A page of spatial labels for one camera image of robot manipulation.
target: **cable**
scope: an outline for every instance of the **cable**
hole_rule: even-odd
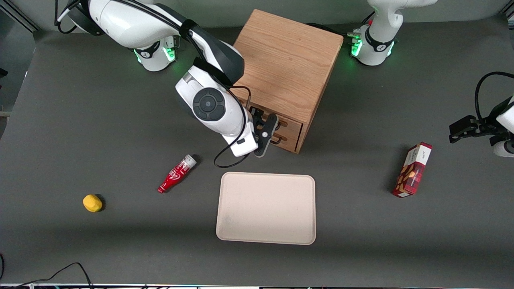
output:
[[[221,156],[227,149],[229,149],[236,141],[239,140],[239,138],[243,135],[243,132],[245,131],[245,127],[246,127],[246,118],[247,118],[247,115],[246,115],[246,112],[245,112],[245,109],[243,107],[243,105],[239,102],[239,100],[237,99],[237,96],[235,96],[235,94],[230,91],[230,88],[227,89],[228,93],[230,93],[230,95],[237,101],[237,103],[239,104],[239,107],[241,108],[241,113],[243,114],[243,127],[241,128],[241,132],[239,132],[239,135],[237,136],[237,138],[235,138],[230,144],[228,144],[228,146],[224,147],[215,157],[214,157],[214,160],[212,161],[214,163],[215,166],[217,166],[218,168],[222,168],[222,169],[228,169],[228,168],[232,168],[232,167],[235,167],[237,165],[239,165],[240,163],[242,163],[244,160],[246,160],[246,158],[250,155],[250,153],[247,153],[246,155],[243,156],[242,159],[236,161],[235,163],[231,164],[231,165],[227,165],[227,166],[220,166],[216,163],[216,160],[219,158],[219,156]]]
[[[55,13],[55,20],[56,20],[56,22],[57,22],[57,1],[58,1],[58,0],[56,0],[56,13]],[[120,2],[120,3],[125,4],[125,5],[127,5],[127,6],[130,6],[130,7],[133,7],[133,8],[135,8],[135,9],[138,9],[138,10],[140,10],[140,11],[142,11],[142,12],[145,12],[146,14],[148,14],[148,15],[150,15],[150,16],[153,16],[154,18],[156,18],[156,19],[158,19],[158,20],[161,20],[161,21],[162,21],[162,22],[164,22],[165,24],[167,24],[167,25],[171,26],[173,29],[175,29],[175,30],[177,30],[177,31],[179,31],[179,30],[180,30],[180,27],[179,27],[176,23],[174,23],[174,22],[170,21],[166,16],[164,16],[163,14],[161,14],[161,13],[159,13],[159,12],[155,11],[154,9],[152,9],[152,8],[150,8],[150,7],[148,7],[148,6],[144,5],[144,4],[142,4],[142,3],[140,3],[140,2],[138,2],[138,1],[136,1],[136,0],[114,0],[114,1],[116,1],[116,2]],[[72,30],[70,30],[70,31],[63,32],[63,33],[71,33],[71,32],[73,31],[73,29],[72,29]],[[199,57],[200,57],[202,60],[207,61],[207,60],[206,60],[206,58],[205,58],[205,55],[204,55],[203,51],[200,49],[200,47],[198,46],[198,44],[193,40],[192,33],[188,33],[188,35],[186,36],[186,40],[187,40],[188,42],[190,42],[190,43],[193,45],[193,47],[194,47],[194,48],[196,49],[196,51],[198,52]],[[213,75],[211,75],[211,77],[212,77],[212,78],[213,78],[217,83],[219,83],[220,85],[222,85],[222,84],[221,84],[221,83],[220,83],[220,82],[219,82],[219,81],[218,81],[218,80],[217,80]],[[248,100],[250,100],[250,98],[251,98],[251,92],[250,92],[250,89],[249,89],[249,88],[247,88],[247,87],[235,87],[235,88],[245,88],[246,90],[248,90]],[[239,106],[240,106],[240,108],[241,108],[241,112],[242,112],[242,114],[243,114],[243,127],[241,128],[241,131],[240,131],[240,133],[239,133],[238,137],[237,137],[237,138],[236,138],[236,139],[235,139],[231,144],[229,144],[228,146],[226,146],[225,148],[223,148],[223,149],[222,149],[222,150],[221,150],[221,151],[220,151],[220,152],[215,156],[215,158],[214,158],[214,161],[213,161],[213,162],[214,162],[214,165],[215,165],[215,166],[217,166],[217,167],[219,167],[219,168],[231,168],[231,167],[233,167],[233,166],[235,166],[235,165],[238,165],[238,164],[240,164],[242,161],[244,161],[244,160],[248,157],[248,155],[249,155],[249,153],[248,153],[248,154],[246,154],[242,159],[240,159],[240,160],[238,160],[237,162],[235,162],[235,163],[233,163],[233,164],[231,164],[231,165],[228,165],[228,166],[220,166],[220,165],[218,165],[218,164],[216,163],[216,160],[218,159],[218,157],[219,157],[221,154],[223,154],[227,149],[229,149],[229,148],[230,148],[230,147],[231,147],[231,146],[232,146],[236,141],[238,141],[238,140],[239,140],[239,138],[243,135],[244,130],[245,130],[245,127],[246,127],[246,120],[247,120],[247,115],[246,115],[245,108],[243,107],[243,105],[239,102],[239,100],[238,100],[238,99],[237,99],[237,97],[234,95],[234,93],[233,93],[232,91],[230,91],[230,87],[225,87],[225,89],[226,89],[226,90],[230,93],[230,95],[231,95],[231,96],[232,96],[232,97],[237,101],[237,103],[239,104]]]
[[[53,16],[53,25],[54,26],[57,26],[57,29],[59,30],[60,33],[62,34],[70,34],[72,33],[76,28],[77,26],[76,25],[73,25],[73,27],[68,30],[68,31],[63,31],[62,28],[61,28],[61,20],[64,18],[64,16],[66,16],[68,14],[68,12],[73,9],[76,5],[79,4],[79,0],[73,0],[71,1],[70,3],[68,3],[66,5],[66,7],[64,8],[64,10],[61,12],[61,15],[59,17],[57,17],[57,14],[58,14],[58,6],[59,6],[59,0],[56,0],[56,5],[55,5],[55,13],[54,13],[54,16]]]
[[[181,40],[182,37],[177,37],[177,38],[178,38],[178,46],[175,47],[175,49],[179,49],[180,46],[182,45],[182,40]]]
[[[4,269],[5,269],[4,255],[0,254],[0,259],[2,260],[2,272],[0,273],[0,280],[1,280],[2,277],[4,276]]]
[[[332,33],[335,33],[335,34],[338,34],[338,35],[346,36],[346,33],[338,32],[338,31],[333,30],[332,28],[327,27],[325,25],[321,25],[321,24],[318,24],[318,23],[305,23],[305,24],[308,25],[308,26],[316,27],[318,29],[325,30],[325,31],[328,31],[328,32],[332,32]]]
[[[514,78],[514,74],[510,74],[510,73],[506,73],[506,72],[502,72],[502,71],[493,71],[491,73],[484,75],[480,79],[480,81],[476,85],[476,89],[475,89],[475,111],[476,111],[476,117],[479,119],[480,123],[484,123],[484,119],[482,118],[482,115],[480,114],[480,107],[479,107],[480,87],[482,86],[482,83],[484,82],[484,80],[486,80],[486,78],[490,77],[491,75],[501,75],[501,76],[507,76],[510,78]]]
[[[59,271],[57,271],[57,272],[55,272],[55,273],[54,273],[50,278],[48,278],[48,279],[37,279],[37,280],[34,280],[34,281],[30,281],[30,282],[26,282],[26,283],[20,284],[20,285],[18,285],[18,286],[9,287],[9,289],[21,289],[21,288],[23,288],[24,286],[27,286],[27,285],[32,284],[32,283],[42,282],[42,281],[49,281],[49,280],[51,280],[53,277],[55,277],[57,274],[59,274],[60,272],[62,272],[62,271],[64,271],[64,270],[68,269],[68,267],[70,267],[70,266],[72,266],[72,265],[75,265],[75,264],[79,265],[79,266],[80,266],[80,269],[82,269],[82,272],[83,272],[83,273],[84,273],[84,275],[86,276],[86,280],[87,280],[87,284],[89,285],[89,288],[90,288],[90,289],[94,289],[94,287],[93,287],[93,283],[91,283],[91,280],[90,280],[90,278],[89,278],[89,276],[88,276],[88,274],[87,274],[86,270],[84,269],[84,267],[82,266],[82,264],[80,264],[79,262],[74,262],[74,263],[72,263],[72,264],[69,264],[68,266],[66,266],[66,267],[62,268],[61,270],[59,270]]]
[[[368,15],[366,18],[364,18],[364,20],[362,20],[362,24],[365,24],[370,18],[371,16],[373,16],[373,14],[375,14],[375,10],[373,10],[373,12],[371,12],[370,15]]]
[[[232,86],[231,88],[244,88],[246,91],[248,91],[248,99],[246,100],[246,110],[248,110],[248,106],[250,105],[250,100],[252,99],[252,91],[246,86],[240,85],[240,86]]]

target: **metal frame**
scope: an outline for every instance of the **metal frame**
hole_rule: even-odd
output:
[[[16,22],[20,23],[25,29],[30,32],[41,30],[41,28],[34,23],[27,15],[23,14],[21,10],[10,0],[0,0],[0,10],[4,11],[9,17]]]
[[[509,1],[505,7],[500,11],[507,15],[507,19],[509,20],[509,29],[514,29],[514,0]]]
[[[2,284],[8,288],[18,284]],[[30,289],[90,289],[88,284],[38,283],[25,286]],[[169,285],[169,284],[94,284],[95,289],[440,289],[433,287],[267,287],[267,286],[215,286],[215,285]]]

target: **green led light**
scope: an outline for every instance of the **green led light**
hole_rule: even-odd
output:
[[[352,55],[355,56],[355,57],[358,56],[361,47],[362,47],[362,40],[359,40],[352,47]]]
[[[162,50],[164,51],[164,53],[166,54],[166,57],[168,58],[168,60],[170,62],[175,60],[175,50],[173,48],[163,47]]]
[[[139,59],[139,55],[137,55],[137,52],[136,52],[136,50],[135,50],[135,49],[134,49],[134,54],[135,54],[135,55],[136,55],[136,57],[137,57],[137,62],[141,63],[141,59]]]
[[[391,55],[391,52],[393,50],[393,46],[394,46],[394,41],[393,41],[393,43],[391,43],[391,47],[389,47],[389,52],[387,52],[387,56]]]

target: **red box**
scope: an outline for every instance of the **red box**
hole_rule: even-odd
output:
[[[409,149],[400,176],[396,180],[393,195],[404,198],[416,194],[431,151],[432,146],[425,142]]]

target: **beige tray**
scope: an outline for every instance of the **beige tray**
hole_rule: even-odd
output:
[[[308,175],[225,173],[216,235],[225,241],[312,244],[316,239],[314,179]]]

